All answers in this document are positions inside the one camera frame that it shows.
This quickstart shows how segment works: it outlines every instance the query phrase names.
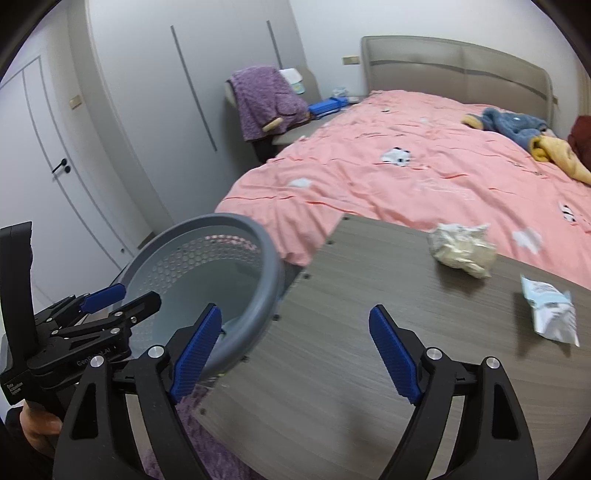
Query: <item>bed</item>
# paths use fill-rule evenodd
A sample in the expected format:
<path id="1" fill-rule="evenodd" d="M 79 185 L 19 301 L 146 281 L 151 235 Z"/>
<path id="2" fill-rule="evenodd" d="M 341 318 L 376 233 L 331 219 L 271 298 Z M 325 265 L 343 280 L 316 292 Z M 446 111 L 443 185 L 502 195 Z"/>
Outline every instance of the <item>bed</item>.
<path id="1" fill-rule="evenodd" d="M 426 37 L 364 37 L 371 96 L 246 173 L 217 207 L 262 224 L 281 256 L 307 265 L 344 214 L 422 231 L 490 224 L 502 255 L 591 288 L 591 190 L 494 132 L 461 124 L 486 106 L 551 126 L 543 69 Z M 385 163 L 408 150 L 407 166 Z"/>

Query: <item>gray wood grain tabletop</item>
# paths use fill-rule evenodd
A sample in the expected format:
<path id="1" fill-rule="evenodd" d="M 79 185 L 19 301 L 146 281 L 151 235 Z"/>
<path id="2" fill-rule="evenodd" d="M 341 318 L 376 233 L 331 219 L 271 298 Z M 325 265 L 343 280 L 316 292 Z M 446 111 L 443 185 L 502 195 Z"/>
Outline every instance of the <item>gray wood grain tabletop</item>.
<path id="1" fill-rule="evenodd" d="M 492 278 L 477 280 L 436 262 L 426 233 L 345 218 L 249 361 L 222 377 L 195 412 L 199 421 L 268 480 L 377 479 L 413 412 L 369 335 L 369 311 L 382 303 L 401 327 L 452 359 L 501 360 L 547 479 L 591 414 L 590 292 L 505 257 Z M 520 274 L 571 291 L 580 348 L 534 333 Z M 432 478 L 445 472 L 461 409 L 455 398 Z"/>

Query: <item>black door handle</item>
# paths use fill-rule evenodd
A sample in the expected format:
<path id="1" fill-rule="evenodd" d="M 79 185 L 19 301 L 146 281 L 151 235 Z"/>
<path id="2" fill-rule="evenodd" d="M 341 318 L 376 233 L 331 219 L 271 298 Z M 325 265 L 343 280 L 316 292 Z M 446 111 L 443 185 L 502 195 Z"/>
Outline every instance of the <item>black door handle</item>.
<path id="1" fill-rule="evenodd" d="M 65 168 L 64 168 L 64 171 L 65 171 L 66 173 L 70 173 L 70 172 L 72 171 L 72 167 L 70 167 L 70 166 L 68 165 L 68 160 L 67 160 L 67 158 L 64 158 L 64 159 L 62 159 L 62 161 L 61 161 L 61 162 L 59 162 L 58 166 L 57 166 L 56 168 L 54 168 L 54 169 L 51 171 L 51 173 L 55 173 L 55 172 L 57 172 L 57 169 L 58 169 L 58 168 L 60 168 L 60 167 L 65 167 Z"/>

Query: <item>pink bedsheet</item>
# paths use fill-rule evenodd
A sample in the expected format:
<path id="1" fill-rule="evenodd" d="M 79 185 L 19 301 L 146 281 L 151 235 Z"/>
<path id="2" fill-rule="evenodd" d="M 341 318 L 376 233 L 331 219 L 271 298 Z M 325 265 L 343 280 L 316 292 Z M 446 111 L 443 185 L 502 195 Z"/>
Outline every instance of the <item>pink bedsheet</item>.
<path id="1" fill-rule="evenodd" d="M 374 93 L 246 173 L 217 211 L 264 225 L 281 256 L 298 265 L 344 213 L 423 231 L 490 223 L 500 254 L 591 288 L 591 189 L 511 140 L 460 123 L 484 107 Z M 394 147 L 411 152 L 408 166 L 381 160 Z"/>

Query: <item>bed headboard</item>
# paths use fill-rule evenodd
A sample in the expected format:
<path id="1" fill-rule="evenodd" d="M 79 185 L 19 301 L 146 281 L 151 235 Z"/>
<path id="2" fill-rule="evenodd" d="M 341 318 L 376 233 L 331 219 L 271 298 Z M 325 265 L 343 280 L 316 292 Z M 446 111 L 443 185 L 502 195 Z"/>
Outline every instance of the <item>bed headboard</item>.
<path id="1" fill-rule="evenodd" d="M 542 118 L 552 125 L 548 73 L 508 53 L 430 37 L 363 37 L 369 91 L 408 90 L 485 103 Z"/>

